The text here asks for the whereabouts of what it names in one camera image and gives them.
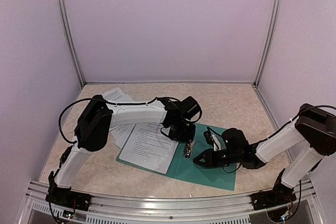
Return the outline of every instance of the light purple wall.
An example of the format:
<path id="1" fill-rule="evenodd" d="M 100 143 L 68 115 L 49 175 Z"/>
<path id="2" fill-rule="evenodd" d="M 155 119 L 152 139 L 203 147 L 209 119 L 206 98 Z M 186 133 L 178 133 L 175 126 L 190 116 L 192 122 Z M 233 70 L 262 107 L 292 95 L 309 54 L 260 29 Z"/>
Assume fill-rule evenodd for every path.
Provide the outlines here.
<path id="1" fill-rule="evenodd" d="M 0 223 L 14 223 L 80 91 L 56 0 L 0 0 Z"/>
<path id="2" fill-rule="evenodd" d="M 336 0 L 282 0 L 260 89 L 279 124 L 305 102 L 336 105 Z M 327 223 L 334 224 L 336 154 L 311 179 Z"/>
<path id="3" fill-rule="evenodd" d="M 252 82 L 272 2 L 66 0 L 88 82 Z"/>

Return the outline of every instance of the beige floor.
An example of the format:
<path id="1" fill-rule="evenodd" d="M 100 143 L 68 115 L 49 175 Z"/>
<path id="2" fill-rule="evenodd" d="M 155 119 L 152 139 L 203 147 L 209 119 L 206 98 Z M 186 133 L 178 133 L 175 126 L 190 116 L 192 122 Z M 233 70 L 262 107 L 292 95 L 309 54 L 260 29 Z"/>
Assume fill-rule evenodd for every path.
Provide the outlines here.
<path id="1" fill-rule="evenodd" d="M 264 139 L 273 132 L 272 126 L 250 85 L 244 84 L 120 84 L 86 85 L 80 98 L 92 97 L 120 87 L 136 101 L 151 100 L 153 97 L 170 96 L 183 99 L 193 96 L 201 105 L 203 116 L 200 123 L 224 128 L 236 127 L 243 130 L 249 143 Z M 73 137 L 77 118 L 86 103 L 73 107 L 65 124 L 64 133 Z M 259 170 L 241 168 L 237 172 L 234 191 L 217 189 L 182 182 L 139 170 L 116 162 L 120 151 L 109 134 L 106 147 L 94 153 L 78 172 L 73 189 L 90 193 L 117 196 L 184 198 L 206 197 L 246 193 L 273 186 L 279 172 L 288 165 L 285 154 L 281 154 Z M 55 142 L 40 181 L 48 183 L 51 170 L 56 170 L 61 154 L 67 147 L 61 138 Z"/>

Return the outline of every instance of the teal folder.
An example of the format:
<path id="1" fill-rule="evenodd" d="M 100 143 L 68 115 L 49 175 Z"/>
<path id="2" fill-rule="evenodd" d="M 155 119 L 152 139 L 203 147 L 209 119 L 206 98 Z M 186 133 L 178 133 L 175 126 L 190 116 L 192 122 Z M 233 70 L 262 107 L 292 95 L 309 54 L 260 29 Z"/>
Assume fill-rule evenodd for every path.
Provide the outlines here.
<path id="1" fill-rule="evenodd" d="M 222 167 L 202 168 L 193 163 L 194 157 L 199 155 L 202 151 L 212 148 L 205 142 L 205 138 L 203 136 L 203 132 L 206 131 L 206 127 L 207 125 L 204 124 L 196 124 L 196 134 L 194 138 L 195 145 L 190 158 L 183 157 L 185 143 L 179 143 L 177 145 L 173 160 L 166 174 L 157 173 L 152 170 L 143 168 L 141 166 L 126 162 L 124 160 L 119 159 L 119 156 L 117 157 L 117 161 L 123 164 L 137 167 L 139 169 L 157 173 L 169 178 L 175 178 L 190 183 L 233 191 L 235 189 L 236 172 L 225 173 Z M 214 131 L 218 132 L 219 134 L 222 134 L 225 131 L 224 128 L 214 126 L 211 126 L 211 128 Z M 224 149 L 225 144 L 223 139 L 221 137 L 218 137 L 218 140 L 221 143 L 222 149 Z M 237 165 L 230 165 L 228 167 L 225 167 L 225 170 L 227 172 L 230 172 L 235 170 L 236 168 Z"/>

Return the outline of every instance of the wire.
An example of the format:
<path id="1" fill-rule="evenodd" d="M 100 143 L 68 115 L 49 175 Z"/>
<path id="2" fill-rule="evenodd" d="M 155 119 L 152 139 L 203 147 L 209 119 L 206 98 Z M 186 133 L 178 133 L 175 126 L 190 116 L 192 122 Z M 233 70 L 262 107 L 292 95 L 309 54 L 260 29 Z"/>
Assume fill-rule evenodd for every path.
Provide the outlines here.
<path id="1" fill-rule="evenodd" d="M 75 207 L 76 207 L 76 199 L 74 199 L 73 203 L 74 203 L 74 207 L 73 207 L 74 213 L 73 213 L 72 219 L 74 219 L 75 215 L 76 215 L 76 209 L 75 209 Z"/>
<path id="2" fill-rule="evenodd" d="M 279 128 L 276 132 L 274 132 L 271 136 L 259 141 L 259 143 L 263 142 L 263 141 L 266 141 L 268 140 L 269 138 L 275 136 L 276 134 L 278 134 L 282 129 L 285 128 L 285 126 L 287 126 L 288 124 L 290 124 L 292 121 L 294 121 L 296 118 L 298 118 L 301 114 L 307 112 L 307 111 L 310 111 L 310 110 L 313 110 L 313 109 L 317 109 L 317 108 L 330 108 L 330 109 L 333 109 L 333 110 L 336 110 L 336 107 L 334 106 L 331 106 L 331 105 L 316 105 L 316 106 L 313 106 L 311 108 L 308 108 L 308 109 L 305 109 L 305 110 L 302 110 L 302 111 L 299 111 L 299 113 L 296 114 L 296 116 L 294 116 L 292 118 L 292 120 L 288 121 L 287 123 L 285 123 L 281 128 Z"/>
<path id="3" fill-rule="evenodd" d="M 187 123 L 189 123 L 189 124 L 197 123 L 197 122 L 201 119 L 202 114 L 203 114 L 203 111 L 202 111 L 202 109 L 201 109 L 201 107 L 200 107 L 200 111 L 199 111 L 199 114 L 198 114 L 198 118 L 197 118 L 195 121 L 189 121 L 189 120 L 187 120 L 187 119 L 184 119 L 184 121 L 187 122 Z"/>
<path id="4" fill-rule="evenodd" d="M 299 209 L 299 206 L 300 206 L 300 203 L 301 203 L 301 194 L 302 194 L 302 180 L 300 180 L 300 194 L 299 194 L 298 205 L 296 206 L 296 209 L 295 209 L 294 213 L 291 216 L 289 216 L 287 219 L 285 219 L 285 221 L 290 220 L 297 213 L 297 211 Z"/>
<path id="5" fill-rule="evenodd" d="M 207 129 L 208 131 L 212 131 L 212 132 L 215 133 L 217 136 L 222 137 L 219 133 L 215 132 L 215 131 L 214 131 L 212 128 L 210 128 L 209 126 L 207 126 L 206 129 Z"/>
<path id="6" fill-rule="evenodd" d="M 179 99 L 174 98 L 174 97 L 164 97 L 164 98 L 168 98 L 168 99 L 170 99 L 170 100 L 174 100 L 174 101 L 177 101 L 177 102 L 181 102 Z"/>
<path id="7" fill-rule="evenodd" d="M 100 100 L 100 99 L 97 99 L 97 98 L 83 98 L 83 99 L 80 99 L 80 100 L 77 100 L 71 104 L 69 104 L 68 106 L 65 107 L 65 109 L 60 113 L 59 115 L 59 118 L 58 118 L 58 129 L 59 129 L 59 132 L 61 134 L 61 136 L 63 137 L 63 139 L 69 143 L 69 144 L 75 144 L 77 143 L 77 141 L 70 141 L 68 140 L 64 133 L 63 133 L 63 130 L 62 130 L 62 126 L 61 126 L 61 120 L 62 120 L 62 116 L 64 115 L 64 113 L 72 106 L 74 106 L 75 104 L 77 103 L 80 103 L 80 102 L 85 102 L 85 101 L 98 101 L 98 102 L 104 102 L 106 104 L 111 104 L 111 105 L 147 105 L 147 104 L 150 104 L 150 103 L 153 103 L 154 101 L 157 100 L 157 97 L 155 97 L 153 100 L 149 101 L 149 102 L 129 102 L 129 103 L 114 103 L 114 102 L 109 102 L 109 101 L 106 101 L 106 100 Z"/>
<path id="8" fill-rule="evenodd" d="M 49 199 L 49 209 L 50 209 L 50 213 L 51 213 L 52 218 L 54 219 L 54 221 L 55 221 L 57 224 L 59 224 L 60 222 L 56 219 L 56 217 L 55 217 L 55 215 L 54 215 L 54 212 L 52 211 L 50 199 Z"/>
<path id="9" fill-rule="evenodd" d="M 289 208 L 288 210 L 289 210 L 289 211 L 292 210 L 293 206 L 294 206 L 294 205 L 293 205 L 293 201 L 290 199 L 290 208 Z"/>
<path id="10" fill-rule="evenodd" d="M 226 173 L 234 173 L 236 171 L 238 171 L 239 168 L 241 168 L 242 164 L 239 164 L 238 168 L 236 168 L 235 170 L 232 170 L 231 172 L 227 172 L 225 169 L 224 169 L 224 165 L 223 165 L 223 171 L 225 171 Z"/>

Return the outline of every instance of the stack of papers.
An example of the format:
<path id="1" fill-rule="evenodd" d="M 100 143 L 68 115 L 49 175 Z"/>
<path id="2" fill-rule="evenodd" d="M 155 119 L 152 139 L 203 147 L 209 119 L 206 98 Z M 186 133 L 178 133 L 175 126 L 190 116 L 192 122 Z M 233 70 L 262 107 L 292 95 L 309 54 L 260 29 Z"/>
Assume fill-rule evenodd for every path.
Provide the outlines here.
<path id="1" fill-rule="evenodd" d="M 128 94 L 116 88 L 102 94 L 111 102 L 132 102 Z M 110 110 L 113 105 L 107 104 Z M 115 138 L 114 144 L 121 148 L 119 159 L 166 174 L 176 151 L 178 142 L 171 141 L 161 133 L 162 125 L 156 123 L 138 123 L 110 128 Z M 169 129 L 162 129 L 165 134 Z"/>

